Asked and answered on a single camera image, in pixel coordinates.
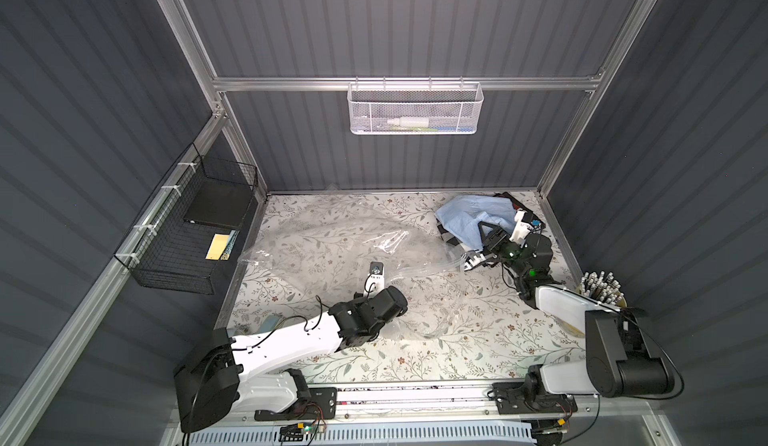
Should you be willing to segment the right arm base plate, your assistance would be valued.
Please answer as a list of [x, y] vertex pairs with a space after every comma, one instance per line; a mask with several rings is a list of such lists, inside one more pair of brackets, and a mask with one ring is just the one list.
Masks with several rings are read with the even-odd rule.
[[501, 415], [560, 414], [570, 417], [578, 411], [572, 396], [551, 394], [540, 386], [524, 382], [493, 383], [486, 396], [495, 403]]

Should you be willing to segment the aluminium front rail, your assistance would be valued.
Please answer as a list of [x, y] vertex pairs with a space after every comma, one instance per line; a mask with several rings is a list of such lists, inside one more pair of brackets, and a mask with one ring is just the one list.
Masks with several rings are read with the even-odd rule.
[[236, 405], [213, 423], [279, 423], [300, 418], [332, 422], [373, 420], [451, 421], [509, 417], [517, 420], [648, 416], [657, 413], [654, 401], [605, 398], [593, 394], [524, 399], [523, 381], [456, 380], [416, 382], [338, 383], [309, 386], [313, 398], [288, 413], [263, 406]]

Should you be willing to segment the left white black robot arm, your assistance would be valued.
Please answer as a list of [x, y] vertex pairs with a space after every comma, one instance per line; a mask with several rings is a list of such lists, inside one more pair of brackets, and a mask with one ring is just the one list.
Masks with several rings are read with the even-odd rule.
[[331, 306], [318, 316], [293, 318], [267, 333], [210, 331], [173, 371], [180, 429], [191, 435], [246, 409], [284, 413], [310, 401], [303, 374], [290, 366], [375, 340], [380, 331], [408, 310], [396, 287]]

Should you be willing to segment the clear plastic vacuum bag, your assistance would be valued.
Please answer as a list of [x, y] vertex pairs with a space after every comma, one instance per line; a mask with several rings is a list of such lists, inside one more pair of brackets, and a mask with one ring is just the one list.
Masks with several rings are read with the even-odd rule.
[[412, 223], [357, 204], [311, 206], [267, 226], [243, 255], [246, 274], [230, 324], [255, 331], [271, 316], [315, 315], [364, 293], [372, 261], [384, 264], [407, 312], [383, 328], [392, 340], [436, 339], [459, 316], [471, 285], [434, 222]]

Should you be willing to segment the white vented panel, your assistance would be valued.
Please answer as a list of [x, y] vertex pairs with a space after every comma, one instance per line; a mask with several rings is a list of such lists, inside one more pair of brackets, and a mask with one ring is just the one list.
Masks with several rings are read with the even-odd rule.
[[535, 445], [532, 426], [505, 420], [336, 423], [305, 442], [279, 443], [284, 425], [214, 427], [192, 435], [192, 445]]

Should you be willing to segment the yellow cup of pens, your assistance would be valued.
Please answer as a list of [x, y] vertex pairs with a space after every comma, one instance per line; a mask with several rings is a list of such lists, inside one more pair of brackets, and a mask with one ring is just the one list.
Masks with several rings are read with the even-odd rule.
[[621, 283], [612, 272], [586, 272], [577, 287], [584, 297], [594, 301], [624, 308], [627, 306]]

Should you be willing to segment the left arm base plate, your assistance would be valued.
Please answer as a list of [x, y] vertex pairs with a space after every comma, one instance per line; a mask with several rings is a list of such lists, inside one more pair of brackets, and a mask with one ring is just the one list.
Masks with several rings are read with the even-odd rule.
[[281, 412], [257, 410], [254, 420], [257, 422], [310, 419], [330, 420], [336, 415], [338, 389], [335, 387], [310, 387], [301, 393], [296, 402]]

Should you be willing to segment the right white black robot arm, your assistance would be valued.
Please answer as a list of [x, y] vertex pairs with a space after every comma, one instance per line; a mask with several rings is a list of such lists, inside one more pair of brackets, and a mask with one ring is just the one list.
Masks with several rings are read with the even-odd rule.
[[502, 279], [527, 305], [584, 334], [584, 360], [529, 368], [518, 389], [526, 402], [569, 395], [664, 400], [684, 390], [682, 375], [648, 332], [644, 311], [612, 306], [560, 284], [550, 274], [550, 239], [524, 221], [512, 234], [485, 221], [478, 230], [482, 249], [466, 259], [467, 270], [500, 266]]

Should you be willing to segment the yellow notepad in basket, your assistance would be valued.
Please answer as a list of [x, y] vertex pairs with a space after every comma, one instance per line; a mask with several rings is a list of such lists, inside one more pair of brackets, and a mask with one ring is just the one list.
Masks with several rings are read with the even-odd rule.
[[205, 259], [219, 261], [229, 245], [230, 234], [215, 234], [209, 244]]

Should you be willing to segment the white bottle in basket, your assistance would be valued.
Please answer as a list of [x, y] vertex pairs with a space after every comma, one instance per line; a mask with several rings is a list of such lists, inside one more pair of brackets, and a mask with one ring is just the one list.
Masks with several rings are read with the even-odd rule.
[[388, 119], [387, 125], [393, 130], [428, 130], [430, 119], [428, 117], [400, 117]]

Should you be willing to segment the aluminium frame back crossbar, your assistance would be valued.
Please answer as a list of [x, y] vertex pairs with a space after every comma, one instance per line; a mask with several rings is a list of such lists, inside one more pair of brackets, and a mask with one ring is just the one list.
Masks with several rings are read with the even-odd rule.
[[215, 77], [219, 92], [338, 92], [349, 87], [382, 90], [593, 91], [600, 76], [557, 77]]

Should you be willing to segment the red plaid shirt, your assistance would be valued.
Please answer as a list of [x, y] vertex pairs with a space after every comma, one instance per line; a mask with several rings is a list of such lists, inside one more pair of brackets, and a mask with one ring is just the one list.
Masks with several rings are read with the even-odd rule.
[[529, 224], [534, 231], [541, 232], [546, 228], [546, 223], [543, 222], [531, 208], [523, 204], [509, 192], [496, 193], [494, 194], [494, 197], [505, 198], [509, 200], [515, 212], [523, 212], [522, 221], [526, 224]]

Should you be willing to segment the light blue shirt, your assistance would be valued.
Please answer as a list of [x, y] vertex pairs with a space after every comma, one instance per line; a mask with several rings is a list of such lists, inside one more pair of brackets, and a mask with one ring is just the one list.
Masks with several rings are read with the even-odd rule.
[[500, 226], [512, 233], [516, 226], [515, 215], [509, 199], [482, 195], [456, 196], [435, 212], [444, 229], [472, 250], [483, 248], [478, 229], [480, 222]]

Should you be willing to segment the black white checked shirt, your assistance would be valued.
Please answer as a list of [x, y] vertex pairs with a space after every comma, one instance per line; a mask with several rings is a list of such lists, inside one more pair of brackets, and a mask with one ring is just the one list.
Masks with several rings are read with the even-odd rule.
[[449, 253], [461, 260], [464, 272], [472, 271], [485, 265], [490, 257], [481, 250], [473, 250], [462, 243], [453, 233], [448, 231], [440, 221], [436, 222], [440, 238], [446, 243]]

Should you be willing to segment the black box in basket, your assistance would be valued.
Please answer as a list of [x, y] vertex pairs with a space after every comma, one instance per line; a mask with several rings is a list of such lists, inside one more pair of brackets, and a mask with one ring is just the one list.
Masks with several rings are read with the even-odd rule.
[[205, 180], [184, 213], [183, 220], [192, 224], [236, 229], [252, 198], [252, 191], [246, 185]]

